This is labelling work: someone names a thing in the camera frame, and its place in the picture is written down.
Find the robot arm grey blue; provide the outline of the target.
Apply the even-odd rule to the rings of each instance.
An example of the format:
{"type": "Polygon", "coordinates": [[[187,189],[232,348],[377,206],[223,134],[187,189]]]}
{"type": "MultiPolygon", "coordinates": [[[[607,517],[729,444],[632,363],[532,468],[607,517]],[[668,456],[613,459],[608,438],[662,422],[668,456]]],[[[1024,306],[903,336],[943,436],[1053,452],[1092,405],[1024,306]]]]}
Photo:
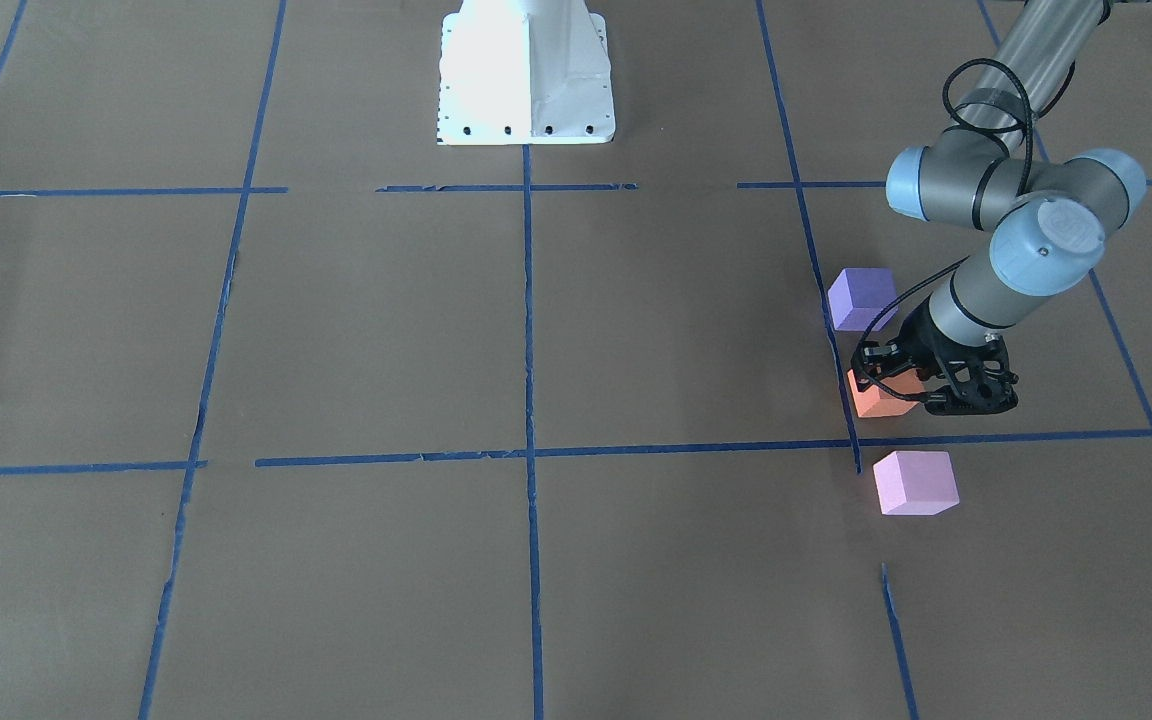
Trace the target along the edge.
{"type": "Polygon", "coordinates": [[[952,100],[955,78],[945,81],[950,124],[941,136],[893,159],[890,209],[991,238],[986,250],[929,276],[931,295],[895,338],[855,347],[861,395],[890,393],[942,416],[1018,406],[1006,331],[1079,285],[1147,194],[1146,172],[1126,152],[1036,158],[1038,119],[1064,94],[1079,50],[1111,13],[1108,1],[1028,1],[995,55],[963,65],[980,70],[972,90],[952,100]]]}

